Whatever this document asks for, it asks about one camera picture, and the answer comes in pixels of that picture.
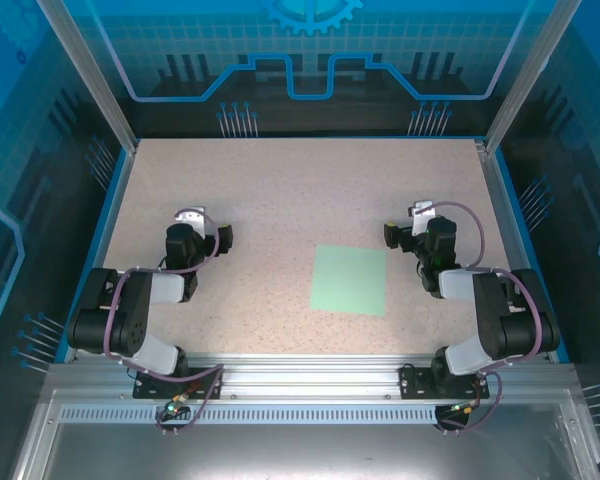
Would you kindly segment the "light green paper sheet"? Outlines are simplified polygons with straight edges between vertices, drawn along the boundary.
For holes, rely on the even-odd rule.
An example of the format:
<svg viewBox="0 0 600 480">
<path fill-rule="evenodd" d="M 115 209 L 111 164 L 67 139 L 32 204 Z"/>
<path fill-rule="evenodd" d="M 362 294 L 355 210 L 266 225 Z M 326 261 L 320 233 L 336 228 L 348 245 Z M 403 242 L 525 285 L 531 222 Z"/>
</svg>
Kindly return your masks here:
<svg viewBox="0 0 600 480">
<path fill-rule="evenodd" d="M 386 277 L 386 253 L 382 250 L 318 245 L 310 308 L 383 316 Z"/>
</svg>

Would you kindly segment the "blue table side border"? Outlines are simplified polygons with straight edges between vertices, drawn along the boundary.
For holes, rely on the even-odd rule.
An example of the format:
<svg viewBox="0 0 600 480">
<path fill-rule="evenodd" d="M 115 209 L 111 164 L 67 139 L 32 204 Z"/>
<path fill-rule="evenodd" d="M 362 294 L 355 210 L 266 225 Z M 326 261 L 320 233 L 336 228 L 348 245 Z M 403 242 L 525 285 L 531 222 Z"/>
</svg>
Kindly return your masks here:
<svg viewBox="0 0 600 480">
<path fill-rule="evenodd" d="M 78 301 L 86 284 L 89 272 L 93 267 L 100 267 L 104 262 L 134 160 L 135 155 L 133 153 L 129 153 L 125 149 L 122 149 L 116 161 L 113 176 L 105 195 L 89 250 L 87 252 L 84 268 L 80 275 L 75 295 L 69 308 L 63 336 L 61 337 L 59 347 L 56 350 L 54 359 L 55 363 L 66 363 L 67 361 L 70 361 L 73 356 L 73 349 L 69 346 L 66 339 L 69 321 L 71 320 L 78 306 Z"/>
<path fill-rule="evenodd" d="M 493 163 L 496 168 L 496 173 L 500 175 L 506 194 L 506 199 L 511 207 L 514 230 L 519 237 L 520 246 L 518 247 L 518 250 L 522 255 L 523 263 L 536 271 L 539 276 L 541 286 L 543 287 L 548 299 L 550 299 L 547 285 L 543 277 L 531 238 L 531 227 L 536 228 L 540 223 L 540 219 L 537 218 L 537 210 L 539 207 L 537 205 L 531 206 L 531 203 L 538 200 L 543 207 L 547 207 L 549 205 L 549 201 L 544 199 L 546 193 L 551 191 L 551 188 L 546 185 L 546 176 L 542 174 L 534 177 L 529 184 L 522 189 L 522 192 L 518 193 L 514 186 L 506 159 L 500 148 L 498 148 L 495 152 L 495 159 L 493 160 Z"/>
</svg>

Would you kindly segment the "grey metal panel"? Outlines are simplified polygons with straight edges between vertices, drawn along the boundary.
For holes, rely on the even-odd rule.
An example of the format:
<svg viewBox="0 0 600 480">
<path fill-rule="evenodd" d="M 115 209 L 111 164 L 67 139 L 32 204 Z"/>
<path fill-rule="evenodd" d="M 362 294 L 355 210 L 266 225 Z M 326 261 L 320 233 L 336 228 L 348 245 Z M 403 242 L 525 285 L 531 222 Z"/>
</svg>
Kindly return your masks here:
<svg viewBox="0 0 600 480">
<path fill-rule="evenodd" d="M 600 480 L 567 407 L 504 406 L 464 433 L 427 424 L 44 421 L 10 480 Z"/>
</svg>

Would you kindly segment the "aluminium table side rail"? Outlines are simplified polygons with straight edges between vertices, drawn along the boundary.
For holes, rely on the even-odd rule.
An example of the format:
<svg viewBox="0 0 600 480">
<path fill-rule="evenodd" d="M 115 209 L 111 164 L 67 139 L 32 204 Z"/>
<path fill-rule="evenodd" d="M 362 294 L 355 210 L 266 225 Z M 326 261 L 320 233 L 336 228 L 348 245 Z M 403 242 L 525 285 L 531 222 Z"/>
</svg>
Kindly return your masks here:
<svg viewBox="0 0 600 480">
<path fill-rule="evenodd" d="M 477 145 L 507 267 L 484 267 L 473 277 L 478 334 L 493 360 L 493 369 L 557 349 L 560 332 L 547 295 L 535 270 L 523 263 L 518 250 L 511 207 L 485 146 Z"/>
</svg>

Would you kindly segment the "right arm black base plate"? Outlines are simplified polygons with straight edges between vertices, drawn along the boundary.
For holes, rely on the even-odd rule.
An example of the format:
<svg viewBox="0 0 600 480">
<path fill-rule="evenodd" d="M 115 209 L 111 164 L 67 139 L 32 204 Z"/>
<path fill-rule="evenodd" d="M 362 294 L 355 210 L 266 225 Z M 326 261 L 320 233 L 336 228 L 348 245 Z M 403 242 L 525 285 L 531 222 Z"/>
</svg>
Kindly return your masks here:
<svg viewBox="0 0 600 480">
<path fill-rule="evenodd" d="M 416 367 L 406 363 L 398 370 L 402 400 L 489 399 L 489 387 L 476 375 L 454 376 L 445 367 Z"/>
</svg>

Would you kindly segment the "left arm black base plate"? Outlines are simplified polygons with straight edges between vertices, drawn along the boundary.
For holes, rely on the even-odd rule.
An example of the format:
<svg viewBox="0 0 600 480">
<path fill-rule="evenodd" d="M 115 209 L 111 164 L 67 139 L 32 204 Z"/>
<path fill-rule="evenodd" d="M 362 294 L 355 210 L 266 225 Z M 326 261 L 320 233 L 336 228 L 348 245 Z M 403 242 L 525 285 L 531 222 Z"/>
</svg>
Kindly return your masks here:
<svg viewBox="0 0 600 480">
<path fill-rule="evenodd" d="M 211 399 L 220 398 L 222 378 L 213 381 L 214 373 L 187 383 L 165 382 L 144 373 L 131 373 L 130 370 L 126 373 L 134 381 L 134 399 L 168 400 L 178 394 L 187 393 L 189 400 L 203 400 L 208 391 L 211 391 Z"/>
</svg>

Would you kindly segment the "aluminium mounting rail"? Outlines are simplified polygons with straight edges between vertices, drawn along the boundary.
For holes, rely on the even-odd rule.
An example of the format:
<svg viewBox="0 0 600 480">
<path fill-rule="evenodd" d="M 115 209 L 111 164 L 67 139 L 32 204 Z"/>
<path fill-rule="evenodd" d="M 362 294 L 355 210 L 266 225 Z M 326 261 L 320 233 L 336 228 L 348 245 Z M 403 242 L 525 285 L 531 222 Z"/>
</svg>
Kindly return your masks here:
<svg viewBox="0 0 600 480">
<path fill-rule="evenodd" d="M 398 370 L 427 367 L 425 354 L 195 354 L 194 367 L 224 367 L 224 403 L 396 403 Z M 571 364 L 544 357 L 499 371 L 506 404 L 554 404 L 583 394 Z M 40 397 L 65 403 L 121 403 L 131 399 L 126 369 L 102 356 L 80 353 L 47 372 Z"/>
</svg>

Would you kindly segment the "aluminium frame post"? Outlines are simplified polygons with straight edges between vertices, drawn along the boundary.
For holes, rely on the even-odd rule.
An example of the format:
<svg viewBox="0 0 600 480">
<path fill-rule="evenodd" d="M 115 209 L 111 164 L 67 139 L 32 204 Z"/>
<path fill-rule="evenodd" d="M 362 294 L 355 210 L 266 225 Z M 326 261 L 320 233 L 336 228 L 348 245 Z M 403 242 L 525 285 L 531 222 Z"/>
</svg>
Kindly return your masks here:
<svg viewBox="0 0 600 480">
<path fill-rule="evenodd" d="M 78 26 L 62 0 L 36 0 L 121 147 L 135 155 L 137 139 Z"/>
<path fill-rule="evenodd" d="M 484 144 L 487 154 L 495 155 L 581 2 L 582 0 L 556 0 L 485 136 Z"/>
</svg>

